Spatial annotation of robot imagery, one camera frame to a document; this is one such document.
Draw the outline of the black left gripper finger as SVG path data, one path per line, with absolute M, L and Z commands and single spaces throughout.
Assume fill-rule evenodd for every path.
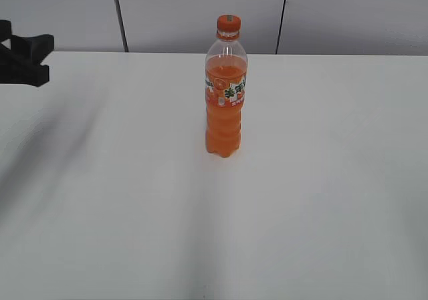
M 43 60 L 54 51 L 54 36 L 20 37 L 12 34 L 11 22 L 1 20 L 1 83 L 40 87 L 49 82 L 49 66 Z

